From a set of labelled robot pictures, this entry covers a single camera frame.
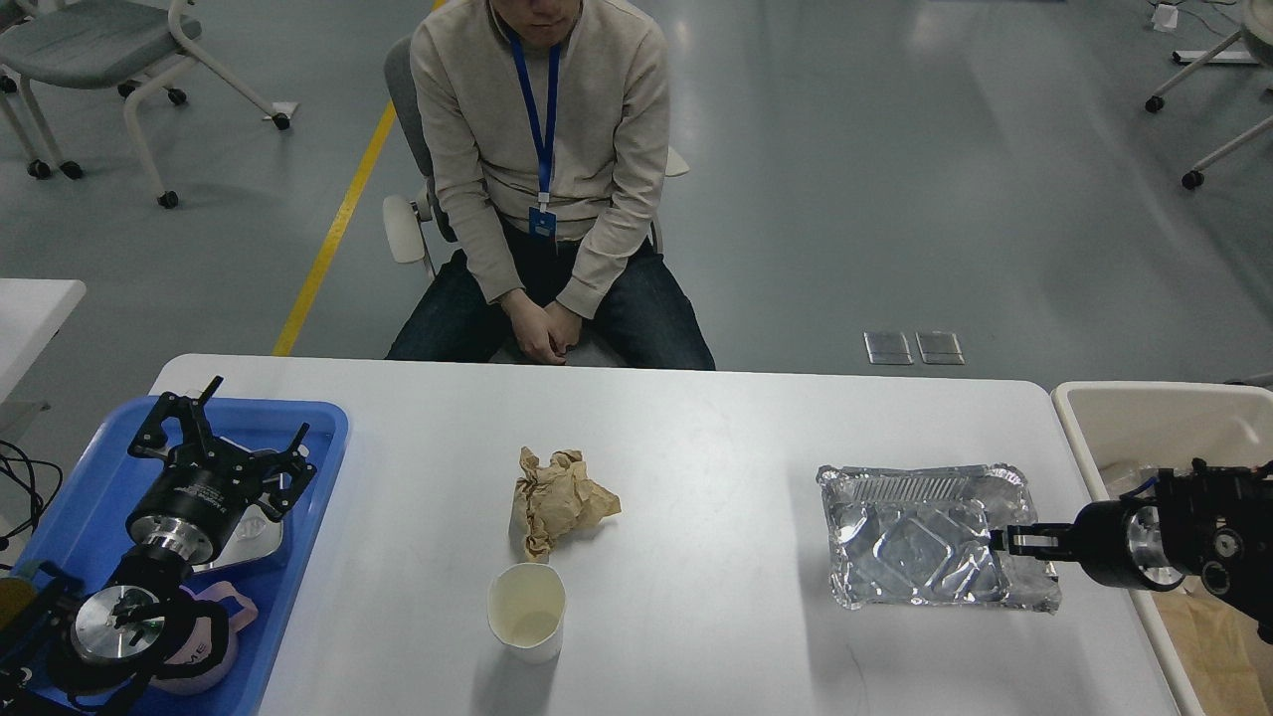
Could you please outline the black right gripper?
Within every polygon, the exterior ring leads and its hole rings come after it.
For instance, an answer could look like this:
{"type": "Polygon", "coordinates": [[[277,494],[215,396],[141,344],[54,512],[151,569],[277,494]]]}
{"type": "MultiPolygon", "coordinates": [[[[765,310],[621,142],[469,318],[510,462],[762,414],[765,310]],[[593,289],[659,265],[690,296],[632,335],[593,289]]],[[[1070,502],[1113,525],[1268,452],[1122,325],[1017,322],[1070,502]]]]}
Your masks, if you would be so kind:
{"type": "Polygon", "coordinates": [[[1183,584],[1183,572],[1166,554],[1158,507],[1150,503],[1100,499],[1086,506],[1074,525],[993,529],[990,548],[1037,561],[1078,562],[1086,575],[1108,589],[1164,592],[1183,584]]]}

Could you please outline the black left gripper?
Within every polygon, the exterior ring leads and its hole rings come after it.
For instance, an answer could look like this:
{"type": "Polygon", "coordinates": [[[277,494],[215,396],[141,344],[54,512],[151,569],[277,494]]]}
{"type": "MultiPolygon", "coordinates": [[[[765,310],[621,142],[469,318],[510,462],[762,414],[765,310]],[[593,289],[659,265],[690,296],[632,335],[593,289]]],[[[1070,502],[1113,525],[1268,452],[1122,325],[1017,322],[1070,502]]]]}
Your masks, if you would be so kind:
{"type": "MultiPolygon", "coordinates": [[[[146,413],[129,445],[129,456],[160,459],[163,470],[126,519],[126,531],[137,545],[176,553],[187,564],[220,550],[216,525],[232,529],[236,515],[219,505],[211,485],[220,468],[218,437],[205,408],[223,382],[215,376],[196,396],[163,392],[146,413]]],[[[303,441],[311,428],[300,423],[283,451],[255,454],[255,505],[271,522],[283,522],[314,478],[303,441]]]]}

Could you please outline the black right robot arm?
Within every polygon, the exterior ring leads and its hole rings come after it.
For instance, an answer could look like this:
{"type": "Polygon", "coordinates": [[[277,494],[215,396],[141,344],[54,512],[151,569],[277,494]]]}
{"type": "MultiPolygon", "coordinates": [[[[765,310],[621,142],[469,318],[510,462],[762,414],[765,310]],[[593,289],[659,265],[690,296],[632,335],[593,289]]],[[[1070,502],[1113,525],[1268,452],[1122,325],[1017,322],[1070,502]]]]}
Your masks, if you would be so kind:
{"type": "Polygon", "coordinates": [[[1115,499],[1095,499],[1069,524],[1009,525],[990,547],[1009,555],[1072,562],[1108,589],[1171,591],[1200,578],[1213,598],[1272,640],[1270,465],[1186,471],[1150,468],[1115,499]]]}

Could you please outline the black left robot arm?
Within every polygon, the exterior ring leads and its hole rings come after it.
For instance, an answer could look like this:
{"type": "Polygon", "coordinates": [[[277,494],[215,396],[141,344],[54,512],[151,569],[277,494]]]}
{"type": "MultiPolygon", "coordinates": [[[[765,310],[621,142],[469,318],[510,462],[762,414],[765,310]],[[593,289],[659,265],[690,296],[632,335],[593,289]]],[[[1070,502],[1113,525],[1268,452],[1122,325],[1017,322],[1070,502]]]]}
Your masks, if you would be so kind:
{"type": "Polygon", "coordinates": [[[5,715],[252,715],[348,441],[328,403],[109,414],[3,580],[5,715]]]}

